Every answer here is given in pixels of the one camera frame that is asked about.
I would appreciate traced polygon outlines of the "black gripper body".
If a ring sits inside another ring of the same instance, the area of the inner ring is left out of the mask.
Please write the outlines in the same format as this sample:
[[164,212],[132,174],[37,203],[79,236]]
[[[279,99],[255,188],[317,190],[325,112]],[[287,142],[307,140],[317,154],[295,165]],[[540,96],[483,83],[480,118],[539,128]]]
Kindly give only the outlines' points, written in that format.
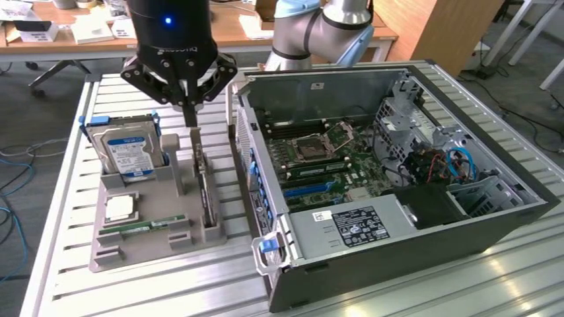
[[164,79],[200,79],[217,58],[208,1],[127,2],[137,39],[137,60]]

